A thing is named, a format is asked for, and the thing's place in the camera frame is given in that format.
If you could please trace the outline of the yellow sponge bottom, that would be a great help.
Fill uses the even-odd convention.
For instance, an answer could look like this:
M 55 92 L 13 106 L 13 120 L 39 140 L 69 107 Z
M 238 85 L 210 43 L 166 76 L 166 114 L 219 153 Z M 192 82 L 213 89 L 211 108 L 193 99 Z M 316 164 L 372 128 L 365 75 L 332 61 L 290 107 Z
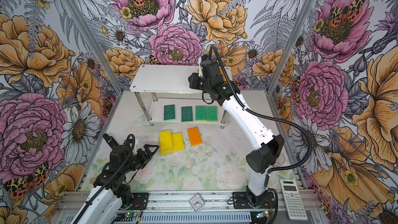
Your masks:
M 172 153 L 172 152 L 173 152 L 173 148 L 165 148 L 165 149 L 160 150 L 160 154 L 162 156 L 166 155 L 166 154 L 169 154 L 169 153 Z

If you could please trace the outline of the yellow sponge top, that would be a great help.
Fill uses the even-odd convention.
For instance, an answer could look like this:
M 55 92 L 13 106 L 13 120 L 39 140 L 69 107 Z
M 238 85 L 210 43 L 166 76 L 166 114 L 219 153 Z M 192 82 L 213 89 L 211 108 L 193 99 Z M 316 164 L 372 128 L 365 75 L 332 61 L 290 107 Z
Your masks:
M 173 148 L 171 130 L 165 130 L 159 133 L 159 145 L 161 150 Z

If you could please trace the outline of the light green sponge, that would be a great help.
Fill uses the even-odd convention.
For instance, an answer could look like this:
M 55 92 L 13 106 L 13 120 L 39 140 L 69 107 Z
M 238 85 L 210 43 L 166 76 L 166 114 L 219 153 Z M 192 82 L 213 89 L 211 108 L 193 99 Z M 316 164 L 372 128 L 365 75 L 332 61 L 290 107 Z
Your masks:
M 216 106 L 206 107 L 206 121 L 217 122 L 218 121 L 218 108 Z
M 195 107 L 195 121 L 205 122 L 207 120 L 207 108 L 206 106 L 199 105 Z

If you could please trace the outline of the dark green scouring sponge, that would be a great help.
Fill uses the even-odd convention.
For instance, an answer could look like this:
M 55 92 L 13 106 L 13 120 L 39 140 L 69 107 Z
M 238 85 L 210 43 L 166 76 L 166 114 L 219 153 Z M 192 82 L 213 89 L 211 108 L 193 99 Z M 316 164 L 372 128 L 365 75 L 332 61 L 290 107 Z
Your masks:
M 193 122 L 193 109 L 191 106 L 181 108 L 181 122 Z

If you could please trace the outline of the orange sponge back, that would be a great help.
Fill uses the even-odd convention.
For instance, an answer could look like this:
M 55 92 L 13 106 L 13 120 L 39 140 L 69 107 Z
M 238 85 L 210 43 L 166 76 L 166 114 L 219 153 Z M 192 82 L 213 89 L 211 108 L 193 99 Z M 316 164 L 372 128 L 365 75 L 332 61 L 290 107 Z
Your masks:
M 191 146 L 197 146 L 203 143 L 198 127 L 189 128 L 187 133 Z

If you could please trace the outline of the orange sponge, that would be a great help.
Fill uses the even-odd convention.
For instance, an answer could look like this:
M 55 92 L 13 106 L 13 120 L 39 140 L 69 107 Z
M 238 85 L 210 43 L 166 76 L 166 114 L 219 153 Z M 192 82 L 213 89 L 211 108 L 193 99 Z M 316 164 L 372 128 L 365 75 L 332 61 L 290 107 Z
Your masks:
M 198 127 L 189 128 L 187 133 L 191 146 L 197 146 L 203 143 Z
M 221 75 L 222 75 L 223 81 L 224 81 L 224 82 L 227 81 L 226 76 L 225 76 L 225 73 L 224 73 L 224 71 L 222 70 L 221 67 L 219 67 L 219 70 L 220 70 L 220 73 L 221 73 Z

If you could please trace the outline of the orange sponge front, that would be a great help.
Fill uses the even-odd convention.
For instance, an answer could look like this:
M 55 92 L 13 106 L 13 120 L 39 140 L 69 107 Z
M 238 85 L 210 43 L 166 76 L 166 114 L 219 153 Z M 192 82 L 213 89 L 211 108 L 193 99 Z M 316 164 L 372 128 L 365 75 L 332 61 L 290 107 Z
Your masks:
M 223 81 L 224 81 L 224 82 L 227 81 L 226 76 L 225 76 L 225 73 L 224 73 L 224 71 L 222 70 L 221 67 L 219 67 L 219 70 L 220 70 L 220 73 L 221 73 L 221 75 L 222 75 Z

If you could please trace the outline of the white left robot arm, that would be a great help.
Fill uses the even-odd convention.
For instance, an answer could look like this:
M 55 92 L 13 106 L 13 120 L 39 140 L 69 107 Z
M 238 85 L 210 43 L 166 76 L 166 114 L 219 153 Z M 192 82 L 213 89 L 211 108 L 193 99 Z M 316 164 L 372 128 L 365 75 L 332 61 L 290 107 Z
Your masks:
M 72 223 L 107 224 L 123 206 L 133 202 L 130 186 L 124 181 L 129 172 L 143 169 L 159 150 L 158 145 L 145 144 L 134 153 L 130 144 L 108 144 L 112 151 L 107 169 L 96 178 L 94 186 Z

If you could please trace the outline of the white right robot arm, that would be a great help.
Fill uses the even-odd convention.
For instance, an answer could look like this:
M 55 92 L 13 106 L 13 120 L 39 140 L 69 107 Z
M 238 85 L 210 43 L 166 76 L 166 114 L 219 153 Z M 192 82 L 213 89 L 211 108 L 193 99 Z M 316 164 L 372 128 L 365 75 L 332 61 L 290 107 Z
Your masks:
M 191 89 L 208 93 L 238 123 L 247 136 L 253 151 L 246 156 L 252 173 L 246 188 L 250 206 L 258 207 L 266 197 L 270 169 L 282 152 L 285 140 L 268 129 L 249 108 L 237 86 L 227 78 L 226 70 L 218 61 L 200 63 L 198 73 L 189 76 Z

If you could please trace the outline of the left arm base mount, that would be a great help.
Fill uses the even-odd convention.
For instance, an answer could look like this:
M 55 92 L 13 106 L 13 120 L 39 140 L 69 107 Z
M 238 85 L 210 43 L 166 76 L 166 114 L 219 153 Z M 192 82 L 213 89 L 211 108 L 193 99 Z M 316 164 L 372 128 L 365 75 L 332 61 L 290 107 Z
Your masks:
M 121 210 L 145 210 L 148 204 L 149 193 L 131 192 L 130 185 L 122 184 L 117 196 L 122 200 Z

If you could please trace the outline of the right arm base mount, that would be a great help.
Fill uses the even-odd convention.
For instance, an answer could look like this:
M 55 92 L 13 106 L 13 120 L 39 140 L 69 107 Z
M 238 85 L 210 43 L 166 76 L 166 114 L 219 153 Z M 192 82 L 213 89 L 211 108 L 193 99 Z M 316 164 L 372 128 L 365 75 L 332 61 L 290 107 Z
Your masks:
M 233 205 L 234 209 L 271 209 L 277 203 L 275 194 L 270 190 L 265 191 L 260 196 L 255 196 L 249 191 L 236 191 L 227 200 L 227 204 Z

